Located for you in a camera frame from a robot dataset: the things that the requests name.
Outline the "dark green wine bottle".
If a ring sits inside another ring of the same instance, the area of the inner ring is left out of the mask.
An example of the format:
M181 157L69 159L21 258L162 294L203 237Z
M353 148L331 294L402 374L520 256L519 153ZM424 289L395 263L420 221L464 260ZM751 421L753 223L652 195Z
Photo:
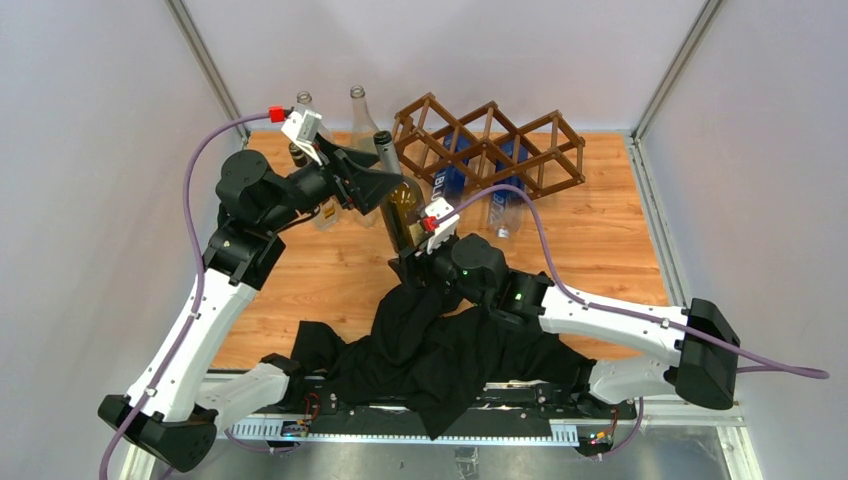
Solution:
M426 232L420 224L420 214L424 208L423 193L414 179L403 174L392 134L387 130L378 131L373 141L383 170L402 177L402 183L381 205L393 249L400 254L409 248L417 248L426 239Z

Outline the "blue labelled clear bottle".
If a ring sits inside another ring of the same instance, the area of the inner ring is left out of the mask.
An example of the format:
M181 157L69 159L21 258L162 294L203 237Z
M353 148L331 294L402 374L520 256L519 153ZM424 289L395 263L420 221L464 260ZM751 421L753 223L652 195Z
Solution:
M449 133L442 141L443 146L448 150L454 148L454 152L460 152L471 145L471 142L462 134L458 135L456 142L453 141L453 137L454 135ZM455 165L448 164L437 171L429 201L434 202L443 198L452 207L459 206L462 203L465 182L466 175Z

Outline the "clear bottle dark label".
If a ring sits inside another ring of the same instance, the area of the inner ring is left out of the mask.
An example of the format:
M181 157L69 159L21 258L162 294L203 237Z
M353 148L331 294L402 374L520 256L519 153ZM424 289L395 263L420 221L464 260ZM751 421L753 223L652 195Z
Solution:
M296 101L298 104L306 107L307 110L313 111L315 113L318 112L317 107L314 105L313 97L310 92L306 90L302 90L297 94ZM323 124L323 118L320 118L317 121L317 134L320 135L326 141L332 141L333 135L330 130Z

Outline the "small clear black-capped bottle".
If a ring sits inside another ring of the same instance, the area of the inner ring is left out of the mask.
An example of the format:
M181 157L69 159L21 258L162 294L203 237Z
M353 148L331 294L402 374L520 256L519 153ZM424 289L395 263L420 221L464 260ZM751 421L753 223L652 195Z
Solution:
M291 142L288 149L296 167L302 168L311 162L311 159L306 155L306 153L295 143ZM317 213L312 218L313 226L320 231L328 230L338 222L340 217L339 210L340 207L338 202L334 197L331 197L320 205Z

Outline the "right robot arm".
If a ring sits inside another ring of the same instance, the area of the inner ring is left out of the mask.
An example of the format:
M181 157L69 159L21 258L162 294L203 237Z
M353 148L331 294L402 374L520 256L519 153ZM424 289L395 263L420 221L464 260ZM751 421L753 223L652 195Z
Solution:
M740 340L709 300L674 307L567 295L544 272L510 268L504 253L476 234L451 236L435 249L407 249L388 264L402 283L466 299L509 327L593 337L638 351L630 359L594 361L578 374L571 403L584 417L665 394L712 410L734 405L738 356L722 345L738 347Z

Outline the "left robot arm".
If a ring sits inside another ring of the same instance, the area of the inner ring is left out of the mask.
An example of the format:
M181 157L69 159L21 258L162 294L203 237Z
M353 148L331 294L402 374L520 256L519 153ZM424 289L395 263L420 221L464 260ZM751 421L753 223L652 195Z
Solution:
M217 387L203 389L202 381L282 255L283 231L330 199L371 212L401 184L390 134L377 133L373 143L368 152L317 139L315 154L286 176L255 150L225 160L216 187L223 216L208 245L194 250L194 290L147 370L127 393L109 395L99 406L99 417L120 438L187 472L220 433L255 411L274 405L293 413L304 405L304 371L279 354Z

